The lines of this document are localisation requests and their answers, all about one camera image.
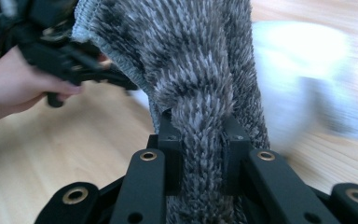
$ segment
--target wooden floor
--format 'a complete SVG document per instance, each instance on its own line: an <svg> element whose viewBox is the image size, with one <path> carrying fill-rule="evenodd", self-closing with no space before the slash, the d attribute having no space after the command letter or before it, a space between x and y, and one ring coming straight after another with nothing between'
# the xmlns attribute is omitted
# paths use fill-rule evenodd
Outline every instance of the wooden floor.
<svg viewBox="0 0 358 224"><path fill-rule="evenodd" d="M351 36L358 96L358 1L256 0L254 21L312 21ZM61 187L87 181L99 188L124 175L132 153L153 132L146 110L122 89L87 83L85 94L52 109L45 102L0 121L0 224L33 223ZM290 164L317 189L358 183L358 141L312 130Z"/></svg>

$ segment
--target hand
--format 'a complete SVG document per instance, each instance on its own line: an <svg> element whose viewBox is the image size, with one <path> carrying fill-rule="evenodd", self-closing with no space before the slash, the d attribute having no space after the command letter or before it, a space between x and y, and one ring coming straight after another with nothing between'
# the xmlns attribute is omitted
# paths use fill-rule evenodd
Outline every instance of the hand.
<svg viewBox="0 0 358 224"><path fill-rule="evenodd" d="M0 59L0 119L31 108L47 91L57 92L64 101L81 93L81 87L32 67L17 47Z"/></svg>

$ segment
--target knitted wool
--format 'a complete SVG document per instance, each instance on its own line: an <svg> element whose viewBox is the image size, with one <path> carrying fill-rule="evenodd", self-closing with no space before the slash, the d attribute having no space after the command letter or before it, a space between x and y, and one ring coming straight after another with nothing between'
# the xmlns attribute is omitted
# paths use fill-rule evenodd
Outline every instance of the knitted wool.
<svg viewBox="0 0 358 224"><path fill-rule="evenodd" d="M248 0L80 0L73 38L92 41L150 100L156 132L172 109L184 177L168 223L245 223L241 199L223 195L223 123L234 114L269 148L257 88Z"/></svg>

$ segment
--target finger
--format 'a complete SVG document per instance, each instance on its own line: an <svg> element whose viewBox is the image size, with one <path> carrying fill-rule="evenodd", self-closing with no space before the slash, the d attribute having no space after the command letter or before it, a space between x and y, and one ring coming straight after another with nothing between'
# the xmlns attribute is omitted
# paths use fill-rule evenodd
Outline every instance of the finger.
<svg viewBox="0 0 358 224"><path fill-rule="evenodd" d="M59 101L63 102L63 101L65 101L65 100L67 100L70 96L71 96L71 95L68 95L68 94L59 94L59 95L57 96L57 98L58 98Z"/></svg>
<svg viewBox="0 0 358 224"><path fill-rule="evenodd" d="M53 75L45 73L40 73L34 82L36 87L41 91L51 91L67 95L74 95L82 92L80 86L75 86L67 81L62 81Z"/></svg>

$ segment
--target black handle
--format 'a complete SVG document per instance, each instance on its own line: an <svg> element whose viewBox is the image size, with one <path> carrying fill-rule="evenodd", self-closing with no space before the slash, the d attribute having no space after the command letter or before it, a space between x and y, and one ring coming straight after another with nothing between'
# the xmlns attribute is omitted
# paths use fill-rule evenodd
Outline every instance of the black handle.
<svg viewBox="0 0 358 224"><path fill-rule="evenodd" d="M48 105L54 108L63 106L63 102L58 99L57 92L48 92Z"/></svg>

